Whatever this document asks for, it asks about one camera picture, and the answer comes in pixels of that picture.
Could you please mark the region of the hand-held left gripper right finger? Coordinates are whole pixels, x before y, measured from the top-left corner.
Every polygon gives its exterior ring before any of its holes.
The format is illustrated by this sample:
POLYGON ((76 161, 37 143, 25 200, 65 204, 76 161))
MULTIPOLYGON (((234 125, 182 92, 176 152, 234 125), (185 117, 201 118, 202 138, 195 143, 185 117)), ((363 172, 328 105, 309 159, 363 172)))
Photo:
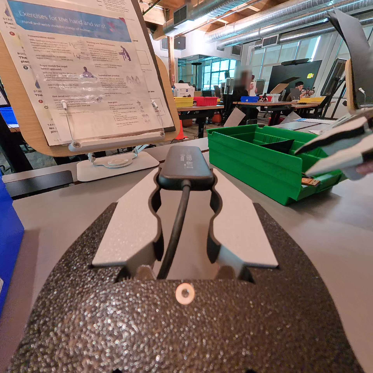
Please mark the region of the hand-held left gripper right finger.
POLYGON ((217 169, 209 206, 207 257, 212 264, 229 266, 236 278, 249 268, 277 268, 279 263, 252 200, 217 169))

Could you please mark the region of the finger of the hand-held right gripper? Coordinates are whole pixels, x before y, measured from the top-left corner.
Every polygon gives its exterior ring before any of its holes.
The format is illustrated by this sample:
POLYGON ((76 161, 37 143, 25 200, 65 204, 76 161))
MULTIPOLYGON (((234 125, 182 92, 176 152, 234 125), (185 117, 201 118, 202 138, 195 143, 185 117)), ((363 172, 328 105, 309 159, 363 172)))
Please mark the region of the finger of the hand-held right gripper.
POLYGON ((333 155, 356 145, 364 137, 372 134, 372 117, 373 109, 361 109, 344 116, 298 148, 295 154, 299 155, 321 148, 325 154, 333 155))
POLYGON ((368 135, 351 147, 342 149, 310 167, 305 175, 315 176, 334 170, 341 170, 349 180, 360 180, 356 167, 365 162, 373 161, 373 135, 368 135))

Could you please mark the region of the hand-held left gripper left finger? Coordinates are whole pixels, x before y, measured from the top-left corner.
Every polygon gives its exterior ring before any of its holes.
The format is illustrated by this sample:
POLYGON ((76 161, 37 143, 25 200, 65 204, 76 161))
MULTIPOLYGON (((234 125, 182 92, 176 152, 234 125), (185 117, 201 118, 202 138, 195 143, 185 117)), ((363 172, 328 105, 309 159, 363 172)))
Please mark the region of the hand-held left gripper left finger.
POLYGON ((92 260, 94 268, 126 268, 130 276, 142 265, 154 265, 164 254, 158 176, 155 168, 119 198, 92 260))

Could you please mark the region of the green plastic bin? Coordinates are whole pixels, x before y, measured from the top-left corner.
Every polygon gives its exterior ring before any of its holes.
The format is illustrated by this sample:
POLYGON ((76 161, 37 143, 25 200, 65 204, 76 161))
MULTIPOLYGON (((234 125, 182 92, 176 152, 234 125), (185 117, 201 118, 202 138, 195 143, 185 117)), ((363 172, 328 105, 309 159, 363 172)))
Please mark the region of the green plastic bin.
POLYGON ((317 161, 326 158, 317 148, 296 155, 295 151, 315 138, 315 134, 275 128, 242 125, 207 130, 209 161, 236 179, 287 206, 311 195, 332 189, 347 177, 334 170, 315 176, 317 187, 303 186, 301 178, 317 161), (289 154, 261 147, 263 144, 294 139, 289 154))

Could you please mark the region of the black usb hub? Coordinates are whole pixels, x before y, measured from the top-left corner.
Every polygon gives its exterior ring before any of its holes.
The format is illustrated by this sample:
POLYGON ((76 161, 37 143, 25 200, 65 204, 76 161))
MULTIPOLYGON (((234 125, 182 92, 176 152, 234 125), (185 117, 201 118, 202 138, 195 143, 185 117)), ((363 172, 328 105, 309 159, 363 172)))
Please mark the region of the black usb hub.
POLYGON ((163 280, 167 278, 176 254, 190 192, 210 190, 214 184, 214 175, 199 147, 172 146, 160 169, 157 184, 164 190, 181 191, 170 240, 157 275, 157 279, 163 280))

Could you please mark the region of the black bin divider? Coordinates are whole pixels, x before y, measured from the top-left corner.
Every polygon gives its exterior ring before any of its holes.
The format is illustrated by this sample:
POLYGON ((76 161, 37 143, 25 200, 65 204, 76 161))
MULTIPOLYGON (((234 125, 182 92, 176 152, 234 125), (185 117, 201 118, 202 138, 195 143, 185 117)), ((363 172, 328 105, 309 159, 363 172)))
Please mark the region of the black bin divider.
POLYGON ((289 154, 293 143, 294 143, 294 139, 287 139, 283 141, 263 144, 261 145, 261 147, 264 147, 266 149, 270 149, 276 152, 289 154))

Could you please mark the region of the large black screen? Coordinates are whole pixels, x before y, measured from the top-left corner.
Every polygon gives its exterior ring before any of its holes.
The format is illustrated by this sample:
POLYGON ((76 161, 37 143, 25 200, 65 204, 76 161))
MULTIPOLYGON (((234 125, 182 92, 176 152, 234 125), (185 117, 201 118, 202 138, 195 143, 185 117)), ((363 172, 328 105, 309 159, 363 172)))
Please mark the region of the large black screen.
POLYGON ((321 60, 313 62, 305 62, 300 64, 289 64, 286 66, 277 65, 272 67, 267 93, 271 93, 278 84, 288 83, 286 88, 286 95, 290 93, 290 90, 295 88, 295 83, 302 81, 304 83, 304 89, 313 88, 315 86, 315 80, 317 73, 321 66, 321 60))

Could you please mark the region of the orange traffic cone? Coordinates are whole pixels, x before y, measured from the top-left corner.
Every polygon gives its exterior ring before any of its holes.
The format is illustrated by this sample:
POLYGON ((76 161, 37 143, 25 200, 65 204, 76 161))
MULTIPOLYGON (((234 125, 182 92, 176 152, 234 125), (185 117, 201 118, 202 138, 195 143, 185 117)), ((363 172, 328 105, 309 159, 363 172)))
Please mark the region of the orange traffic cone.
POLYGON ((180 120, 180 132, 177 135, 177 137, 175 138, 175 140, 177 140, 177 141, 184 141, 184 140, 188 140, 188 139, 189 138, 186 135, 184 135, 182 120, 180 120))

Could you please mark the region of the white card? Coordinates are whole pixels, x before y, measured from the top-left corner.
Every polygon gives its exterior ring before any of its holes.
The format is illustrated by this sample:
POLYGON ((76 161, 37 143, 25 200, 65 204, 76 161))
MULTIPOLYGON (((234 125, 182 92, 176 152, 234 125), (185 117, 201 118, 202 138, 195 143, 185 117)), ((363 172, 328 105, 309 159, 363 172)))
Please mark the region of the white card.
POLYGON ((246 114, 239 108, 235 107, 229 117, 226 119, 224 127, 236 127, 245 119, 246 114))

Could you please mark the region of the white box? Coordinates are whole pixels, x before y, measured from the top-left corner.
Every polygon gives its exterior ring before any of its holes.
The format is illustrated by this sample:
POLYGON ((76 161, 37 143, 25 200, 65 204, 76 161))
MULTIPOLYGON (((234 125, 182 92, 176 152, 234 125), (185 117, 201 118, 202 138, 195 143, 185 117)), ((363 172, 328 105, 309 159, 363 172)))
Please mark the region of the white box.
POLYGON ((174 97, 194 97, 195 88, 187 83, 175 83, 174 97))

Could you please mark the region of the black floor lamp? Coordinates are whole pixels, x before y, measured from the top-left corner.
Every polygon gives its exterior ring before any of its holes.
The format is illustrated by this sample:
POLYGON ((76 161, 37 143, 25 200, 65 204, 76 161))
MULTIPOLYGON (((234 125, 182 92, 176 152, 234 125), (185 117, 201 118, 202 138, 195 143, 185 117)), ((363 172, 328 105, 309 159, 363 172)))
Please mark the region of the black floor lamp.
POLYGON ((201 91, 201 79, 203 78, 203 64, 201 62, 193 62, 192 65, 195 71, 195 90, 201 91))

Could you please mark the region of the white sheet with black border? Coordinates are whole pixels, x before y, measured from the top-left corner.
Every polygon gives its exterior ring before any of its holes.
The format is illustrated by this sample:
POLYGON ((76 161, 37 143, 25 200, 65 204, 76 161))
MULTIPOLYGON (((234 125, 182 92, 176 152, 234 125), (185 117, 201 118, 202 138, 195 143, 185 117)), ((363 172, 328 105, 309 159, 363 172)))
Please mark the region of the white sheet with black border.
POLYGON ((138 38, 138 41, 135 42, 136 51, 142 71, 144 72, 148 93, 151 100, 155 101, 159 107, 160 118, 165 132, 175 132, 175 124, 166 97, 168 91, 163 85, 161 71, 158 66, 146 23, 143 19, 138 1, 132 0, 131 4, 136 14, 135 20, 139 23, 140 31, 133 31, 133 35, 138 38))

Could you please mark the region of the silver ventilation duct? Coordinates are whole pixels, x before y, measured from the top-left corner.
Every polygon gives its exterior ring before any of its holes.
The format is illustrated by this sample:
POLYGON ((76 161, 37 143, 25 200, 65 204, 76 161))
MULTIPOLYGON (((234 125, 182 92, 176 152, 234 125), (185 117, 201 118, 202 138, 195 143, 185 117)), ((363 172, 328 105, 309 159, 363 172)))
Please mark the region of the silver ventilation duct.
POLYGON ((371 10, 372 0, 287 1, 207 32, 204 41, 209 44, 216 43, 216 46, 222 49, 257 41, 325 21, 327 13, 335 8, 345 13, 358 13, 371 10))
POLYGON ((172 19, 163 25, 164 34, 166 36, 177 35, 194 21, 205 22, 211 17, 226 13, 238 4, 237 1, 228 0, 206 0, 196 5, 191 2, 185 3, 175 10, 172 19))

